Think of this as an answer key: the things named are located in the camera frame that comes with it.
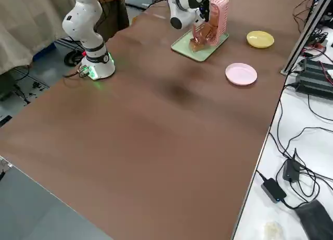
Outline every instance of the white table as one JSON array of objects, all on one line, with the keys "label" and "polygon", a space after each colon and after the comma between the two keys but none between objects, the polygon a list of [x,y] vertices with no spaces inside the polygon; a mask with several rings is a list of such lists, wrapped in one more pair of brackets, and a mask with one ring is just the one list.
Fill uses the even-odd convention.
[{"label": "white table", "polygon": [[[333,30],[325,29],[324,31],[329,32],[326,54],[333,58],[333,48],[331,47]],[[320,56],[313,60],[332,64],[325,56]],[[293,83],[294,80],[294,75],[291,75],[288,77],[287,83]],[[323,127],[333,130],[333,122],[328,123],[311,113],[308,108],[307,95],[296,93],[293,88],[288,87],[281,96],[281,102],[283,105],[283,117],[280,123],[279,136],[284,147],[287,146],[289,139],[300,133],[304,127]],[[310,96],[310,105],[319,115],[333,119],[333,101]],[[278,107],[270,129],[275,138],[280,114],[281,108]],[[297,140],[292,141],[288,150],[290,154],[293,153],[295,147],[308,168],[333,178],[333,134],[323,130],[307,130]],[[285,159],[277,150],[273,139],[268,136],[258,160],[258,170],[266,178],[275,178],[275,174]],[[282,172],[278,180],[283,190],[287,193],[286,202],[291,206],[296,206],[303,202],[292,191],[289,182],[283,180],[281,174]],[[300,180],[305,184],[312,184],[311,179],[306,176],[301,175]],[[318,182],[321,190],[317,199],[333,219],[333,192],[323,181],[319,180]],[[234,240],[264,239],[264,227],[269,222],[276,222],[281,225],[285,240],[307,239],[296,213],[285,207],[283,203],[272,203],[261,189],[262,183],[262,179],[256,174],[249,188]],[[300,192],[297,184],[293,186]],[[309,191],[311,191],[311,188],[306,187],[305,192],[310,193]]]}]

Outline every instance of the pink dish rack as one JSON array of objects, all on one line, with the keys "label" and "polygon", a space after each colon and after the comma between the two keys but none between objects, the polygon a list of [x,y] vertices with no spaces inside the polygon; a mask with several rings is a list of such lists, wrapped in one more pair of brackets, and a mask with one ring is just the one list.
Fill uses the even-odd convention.
[{"label": "pink dish rack", "polygon": [[[227,13],[229,0],[209,0],[210,1],[210,17],[218,15],[219,24],[217,27],[216,34],[209,34],[206,39],[209,45],[215,46],[219,43],[220,36],[225,33],[227,28]],[[200,26],[193,27],[193,36],[197,37],[200,35],[200,30],[207,23],[203,23]]]}]

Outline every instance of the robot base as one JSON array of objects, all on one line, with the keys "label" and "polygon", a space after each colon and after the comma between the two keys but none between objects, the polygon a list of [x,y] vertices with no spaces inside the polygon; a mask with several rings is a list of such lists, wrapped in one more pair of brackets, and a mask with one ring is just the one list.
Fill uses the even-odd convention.
[{"label": "robot base", "polygon": [[104,79],[114,74],[116,68],[114,66],[114,61],[110,57],[110,60],[107,63],[93,63],[87,60],[84,57],[81,61],[81,68],[87,68],[89,75],[88,77],[92,80]]}]

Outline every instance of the black device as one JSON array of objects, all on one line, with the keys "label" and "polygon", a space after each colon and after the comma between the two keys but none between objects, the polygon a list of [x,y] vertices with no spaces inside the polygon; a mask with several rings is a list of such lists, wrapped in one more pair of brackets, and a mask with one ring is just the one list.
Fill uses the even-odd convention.
[{"label": "black device", "polygon": [[333,221],[318,200],[302,205],[295,212],[309,240],[333,239]]},{"label": "black device", "polygon": [[284,190],[272,178],[266,179],[261,185],[261,188],[273,203],[278,203],[287,196]]},{"label": "black device", "polygon": [[299,181],[301,165],[294,159],[288,159],[283,168],[283,179],[294,183]]},{"label": "black device", "polygon": [[4,119],[0,120],[0,127],[3,127],[11,119],[12,119],[12,116],[8,115]]},{"label": "black device", "polygon": [[[325,70],[333,70],[333,65],[322,64]],[[303,70],[299,71],[296,76],[296,82],[299,83],[296,91],[333,100],[333,86],[327,80],[321,63],[304,59],[299,65]]]}]

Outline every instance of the curtain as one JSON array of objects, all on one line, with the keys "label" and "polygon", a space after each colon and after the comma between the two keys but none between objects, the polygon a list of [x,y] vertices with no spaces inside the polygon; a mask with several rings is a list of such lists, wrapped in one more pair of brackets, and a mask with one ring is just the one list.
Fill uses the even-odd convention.
[{"label": "curtain", "polygon": [[66,36],[62,20],[74,0],[0,0],[0,74]]}]

